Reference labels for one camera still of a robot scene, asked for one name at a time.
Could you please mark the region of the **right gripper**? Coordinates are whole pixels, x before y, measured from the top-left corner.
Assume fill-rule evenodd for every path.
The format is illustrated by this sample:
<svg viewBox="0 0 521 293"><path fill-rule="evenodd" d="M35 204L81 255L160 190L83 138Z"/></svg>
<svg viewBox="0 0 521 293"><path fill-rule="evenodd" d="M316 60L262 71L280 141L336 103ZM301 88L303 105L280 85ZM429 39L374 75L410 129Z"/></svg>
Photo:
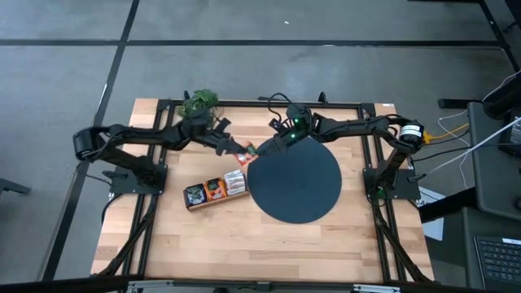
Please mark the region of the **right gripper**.
<svg viewBox="0 0 521 293"><path fill-rule="evenodd" d="M269 141L263 142L256 149L260 157L283 153L288 143L297 143L308 137L313 130L313 115L303 104L292 103L288 106L287 118L290 126L279 135L274 135Z"/></svg>

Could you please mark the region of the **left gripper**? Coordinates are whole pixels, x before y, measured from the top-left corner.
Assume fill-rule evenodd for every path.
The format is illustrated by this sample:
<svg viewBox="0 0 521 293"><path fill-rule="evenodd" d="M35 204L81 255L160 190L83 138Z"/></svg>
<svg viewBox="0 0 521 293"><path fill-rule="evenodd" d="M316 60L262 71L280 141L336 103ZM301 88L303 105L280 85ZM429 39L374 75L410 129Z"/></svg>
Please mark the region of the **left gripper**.
<svg viewBox="0 0 521 293"><path fill-rule="evenodd" d="M193 133L190 136L190 140L205 147L211 147L218 156L248 153L248 149L236 142L230 133L218 133L213 128L203 128L198 133Z"/></svg>

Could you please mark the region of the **red peach tea packet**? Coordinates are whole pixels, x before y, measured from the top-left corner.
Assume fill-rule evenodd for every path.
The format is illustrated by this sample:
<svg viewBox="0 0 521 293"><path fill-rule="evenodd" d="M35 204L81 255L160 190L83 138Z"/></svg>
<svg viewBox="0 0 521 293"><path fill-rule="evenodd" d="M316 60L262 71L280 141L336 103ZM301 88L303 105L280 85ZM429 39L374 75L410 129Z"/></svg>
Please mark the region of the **red peach tea packet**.
<svg viewBox="0 0 521 293"><path fill-rule="evenodd" d="M204 190L209 202L223 199L227 196L225 182L219 177L206 181Z"/></svg>
<svg viewBox="0 0 521 293"><path fill-rule="evenodd" d="M234 154L235 159L239 162L241 167L248 166L258 157L257 149L252 142L247 142L243 147L247 149L246 153Z"/></svg>

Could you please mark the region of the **wooden tea organiser box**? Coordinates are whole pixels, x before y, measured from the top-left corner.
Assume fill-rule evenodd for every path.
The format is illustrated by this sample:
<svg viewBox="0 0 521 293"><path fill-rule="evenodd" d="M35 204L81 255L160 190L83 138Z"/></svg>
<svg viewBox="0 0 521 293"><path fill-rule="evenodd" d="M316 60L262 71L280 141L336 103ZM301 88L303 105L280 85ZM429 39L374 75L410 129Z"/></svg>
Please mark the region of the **wooden tea organiser box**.
<svg viewBox="0 0 521 293"><path fill-rule="evenodd" d="M238 195L232 195L232 196L228 196L227 195L223 199L219 199L219 200L215 200L215 201L211 201L211 202L209 202L208 199L207 199L206 203L202 203L202 204L199 204L199 205L187 207L186 206L186 200L185 200L185 197L184 197L184 191L183 191L183 199L184 199L184 202L185 202L186 209L188 211L190 211L190 212L193 212L193 211L196 211L196 210L200 210L200 209L203 209L203 208L208 208L208 207L211 207L211 206L215 206L215 205L218 205L218 204L229 202L231 200L241 199L243 197L249 196L250 193L249 193L249 189L248 189L248 186L247 186L247 178L246 178L246 175L244 173L243 173L243 176L244 176L244 179L245 179L244 182L245 182L245 187L247 188L247 191L243 192L242 194L238 194Z"/></svg>

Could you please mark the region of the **dark green tea packet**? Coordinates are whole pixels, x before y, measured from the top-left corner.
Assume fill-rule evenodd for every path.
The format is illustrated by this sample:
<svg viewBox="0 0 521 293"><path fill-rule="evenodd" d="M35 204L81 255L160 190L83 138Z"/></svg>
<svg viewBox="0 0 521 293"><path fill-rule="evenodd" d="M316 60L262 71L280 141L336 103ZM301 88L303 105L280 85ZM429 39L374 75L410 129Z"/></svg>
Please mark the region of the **dark green tea packet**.
<svg viewBox="0 0 521 293"><path fill-rule="evenodd" d="M186 200L186 206L191 207L207 202L207 195L205 193L204 185L198 184L188 186L184 190L184 197Z"/></svg>

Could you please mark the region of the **dark round woven mat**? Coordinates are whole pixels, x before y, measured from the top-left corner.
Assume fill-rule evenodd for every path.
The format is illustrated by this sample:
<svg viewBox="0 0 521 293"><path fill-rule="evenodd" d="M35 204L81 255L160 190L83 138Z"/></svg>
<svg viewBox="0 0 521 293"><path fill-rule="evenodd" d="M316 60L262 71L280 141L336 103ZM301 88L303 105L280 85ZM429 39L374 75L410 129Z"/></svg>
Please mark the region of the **dark round woven mat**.
<svg viewBox="0 0 521 293"><path fill-rule="evenodd" d="M322 218L336 205L342 177L331 151L306 138L286 152L250 163L247 183L263 212L279 221L304 224Z"/></svg>

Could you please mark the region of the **green potted plant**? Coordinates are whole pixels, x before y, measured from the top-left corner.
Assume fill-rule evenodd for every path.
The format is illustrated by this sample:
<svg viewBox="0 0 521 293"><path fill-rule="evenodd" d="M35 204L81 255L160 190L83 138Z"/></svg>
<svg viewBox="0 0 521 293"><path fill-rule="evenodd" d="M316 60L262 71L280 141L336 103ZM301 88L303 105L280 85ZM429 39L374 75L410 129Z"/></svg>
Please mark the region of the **green potted plant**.
<svg viewBox="0 0 521 293"><path fill-rule="evenodd" d="M204 119L208 123L213 123L215 121L214 108L218 102L217 93L211 90L195 90L193 94L184 90L182 105L177 108L177 114L182 119Z"/></svg>

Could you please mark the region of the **white paper sheet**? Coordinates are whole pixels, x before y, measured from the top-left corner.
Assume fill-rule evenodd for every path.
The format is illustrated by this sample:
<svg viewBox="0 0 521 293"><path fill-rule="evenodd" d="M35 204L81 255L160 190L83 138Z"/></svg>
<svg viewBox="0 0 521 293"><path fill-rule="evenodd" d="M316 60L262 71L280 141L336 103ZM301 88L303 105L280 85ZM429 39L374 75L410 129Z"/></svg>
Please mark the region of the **white paper sheet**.
<svg viewBox="0 0 521 293"><path fill-rule="evenodd" d="M416 206L418 208L445 198L444 195L421 186L419 187L419 193L420 199L416 200ZM432 238L436 241L442 241L444 233L444 218L438 218L434 221L424 223L422 229L425 237Z"/></svg>

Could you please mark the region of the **grey side desk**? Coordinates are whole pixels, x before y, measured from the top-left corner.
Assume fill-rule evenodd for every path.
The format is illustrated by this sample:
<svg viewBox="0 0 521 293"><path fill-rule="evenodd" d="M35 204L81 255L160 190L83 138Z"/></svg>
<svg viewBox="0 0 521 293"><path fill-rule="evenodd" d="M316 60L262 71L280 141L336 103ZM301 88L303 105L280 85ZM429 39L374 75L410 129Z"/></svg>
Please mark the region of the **grey side desk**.
<svg viewBox="0 0 521 293"><path fill-rule="evenodd" d="M521 221L521 159L499 149L503 120L494 120L481 103L467 106L478 207L484 212Z"/></svg>

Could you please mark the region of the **black floor stand foot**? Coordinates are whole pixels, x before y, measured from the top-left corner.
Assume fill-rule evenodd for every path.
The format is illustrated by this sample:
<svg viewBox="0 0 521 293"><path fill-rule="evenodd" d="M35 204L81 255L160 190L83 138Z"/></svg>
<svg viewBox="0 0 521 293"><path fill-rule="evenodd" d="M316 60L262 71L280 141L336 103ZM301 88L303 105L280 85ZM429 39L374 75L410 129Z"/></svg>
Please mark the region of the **black floor stand foot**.
<svg viewBox="0 0 521 293"><path fill-rule="evenodd" d="M19 195L28 195L31 191L30 187L22 186L13 181L0 178L0 195L4 192L15 192Z"/></svg>

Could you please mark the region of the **black chair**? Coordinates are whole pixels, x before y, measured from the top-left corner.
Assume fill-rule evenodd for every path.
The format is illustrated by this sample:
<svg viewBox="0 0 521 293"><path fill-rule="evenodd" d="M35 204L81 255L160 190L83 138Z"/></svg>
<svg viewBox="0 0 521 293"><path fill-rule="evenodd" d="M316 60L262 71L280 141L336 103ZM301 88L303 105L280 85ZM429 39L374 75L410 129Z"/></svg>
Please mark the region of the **black chair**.
<svg viewBox="0 0 521 293"><path fill-rule="evenodd" d="M482 103L484 112L493 119L501 119L512 110L521 108L521 76L506 82Z"/></svg>

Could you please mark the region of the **black keyboard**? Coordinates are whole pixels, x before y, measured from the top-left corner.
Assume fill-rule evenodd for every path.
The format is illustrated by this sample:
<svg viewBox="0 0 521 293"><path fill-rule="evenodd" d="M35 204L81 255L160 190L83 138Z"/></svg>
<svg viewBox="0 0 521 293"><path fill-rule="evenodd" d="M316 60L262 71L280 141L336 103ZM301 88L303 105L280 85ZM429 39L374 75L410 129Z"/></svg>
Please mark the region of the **black keyboard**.
<svg viewBox="0 0 521 293"><path fill-rule="evenodd" d="M474 238L484 289L521 293L521 239Z"/></svg>

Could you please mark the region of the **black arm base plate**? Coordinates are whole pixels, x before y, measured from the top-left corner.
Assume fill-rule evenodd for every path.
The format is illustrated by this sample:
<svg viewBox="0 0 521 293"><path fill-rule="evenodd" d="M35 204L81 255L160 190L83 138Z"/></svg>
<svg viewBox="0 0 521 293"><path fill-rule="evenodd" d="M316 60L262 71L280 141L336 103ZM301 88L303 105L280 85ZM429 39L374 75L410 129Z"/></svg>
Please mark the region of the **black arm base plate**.
<svg viewBox="0 0 521 293"><path fill-rule="evenodd" d="M366 197L369 199L420 199L421 195L418 183L409 182L409 177L415 175L412 169L399 169L396 180L392 182L390 188L384 189L375 184L376 168L364 168L363 180L365 185Z"/></svg>
<svg viewBox="0 0 521 293"><path fill-rule="evenodd" d="M114 194L162 194L165 187L168 166L153 164L151 170L138 173L117 166L114 171L103 171L111 180L110 191Z"/></svg>

